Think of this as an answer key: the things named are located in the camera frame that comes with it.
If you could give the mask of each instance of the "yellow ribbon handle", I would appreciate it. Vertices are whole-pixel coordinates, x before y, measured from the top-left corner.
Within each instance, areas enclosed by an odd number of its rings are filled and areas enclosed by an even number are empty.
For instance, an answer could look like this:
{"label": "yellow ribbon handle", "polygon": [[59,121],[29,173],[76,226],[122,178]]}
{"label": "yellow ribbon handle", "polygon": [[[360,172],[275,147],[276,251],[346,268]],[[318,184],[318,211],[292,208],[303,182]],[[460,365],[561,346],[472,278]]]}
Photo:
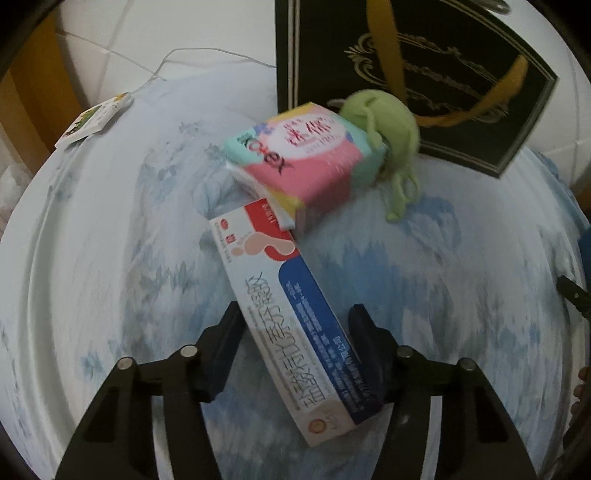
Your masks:
{"label": "yellow ribbon handle", "polygon": [[[367,0],[367,17],[369,32],[374,40],[379,64],[390,91],[406,105],[407,91],[404,84],[402,54],[390,0]],[[506,75],[494,84],[470,110],[451,112],[440,116],[415,115],[417,124],[420,127],[454,127],[487,112],[496,105],[507,103],[521,90],[527,74],[527,67],[527,59],[523,55],[519,55]]]}

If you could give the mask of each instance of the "footprint graphic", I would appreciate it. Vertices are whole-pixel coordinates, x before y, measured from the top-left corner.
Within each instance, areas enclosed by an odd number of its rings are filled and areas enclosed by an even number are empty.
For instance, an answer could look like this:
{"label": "footprint graphic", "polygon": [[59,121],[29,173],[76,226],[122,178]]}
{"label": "footprint graphic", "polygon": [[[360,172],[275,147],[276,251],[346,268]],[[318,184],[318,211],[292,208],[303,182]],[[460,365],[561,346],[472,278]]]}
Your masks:
{"label": "footprint graphic", "polygon": [[291,240],[275,238],[263,232],[254,232],[245,240],[243,248],[232,248],[232,255],[235,257],[240,257],[244,253],[246,255],[258,255],[267,247],[273,247],[281,255],[285,256],[292,254],[296,250],[296,245]]}

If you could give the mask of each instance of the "red section on box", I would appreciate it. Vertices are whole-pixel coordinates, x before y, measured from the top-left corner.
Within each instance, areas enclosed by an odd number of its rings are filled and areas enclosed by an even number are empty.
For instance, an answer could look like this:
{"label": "red section on box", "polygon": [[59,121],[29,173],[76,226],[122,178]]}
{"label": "red section on box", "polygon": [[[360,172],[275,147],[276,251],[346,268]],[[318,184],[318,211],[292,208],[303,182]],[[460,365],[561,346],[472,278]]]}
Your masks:
{"label": "red section on box", "polygon": [[[293,237],[289,232],[284,232],[279,228],[277,217],[267,202],[267,199],[257,200],[244,206],[248,218],[250,218],[252,226],[255,231],[265,233],[274,238],[282,238],[283,240],[293,241]],[[268,246],[265,248],[265,253],[269,258],[283,262],[290,258],[295,258],[300,255],[300,251],[296,248],[290,255],[281,255],[274,247]]]}

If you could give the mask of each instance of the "blue stripe on box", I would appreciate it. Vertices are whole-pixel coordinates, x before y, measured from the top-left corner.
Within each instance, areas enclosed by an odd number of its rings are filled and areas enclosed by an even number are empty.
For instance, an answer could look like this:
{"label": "blue stripe on box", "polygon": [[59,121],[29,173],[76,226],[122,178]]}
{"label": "blue stripe on box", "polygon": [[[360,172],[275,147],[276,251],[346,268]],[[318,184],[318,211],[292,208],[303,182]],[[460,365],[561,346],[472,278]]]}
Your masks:
{"label": "blue stripe on box", "polygon": [[357,425],[375,415],[382,405],[302,257],[283,263],[279,282],[353,422]]}

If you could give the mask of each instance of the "person's fingers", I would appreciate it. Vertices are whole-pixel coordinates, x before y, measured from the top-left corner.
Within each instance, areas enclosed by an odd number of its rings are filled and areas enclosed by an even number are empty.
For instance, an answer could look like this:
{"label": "person's fingers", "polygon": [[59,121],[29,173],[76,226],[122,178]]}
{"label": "person's fingers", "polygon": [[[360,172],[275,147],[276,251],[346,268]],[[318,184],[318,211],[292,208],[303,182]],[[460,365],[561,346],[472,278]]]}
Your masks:
{"label": "person's fingers", "polygon": [[579,370],[579,378],[582,381],[587,380],[587,370],[589,369],[589,367],[583,367],[581,370]]}
{"label": "person's fingers", "polygon": [[577,385],[574,388],[573,391],[573,395],[577,398],[581,398],[583,396],[583,390],[584,390],[585,386],[584,385]]}

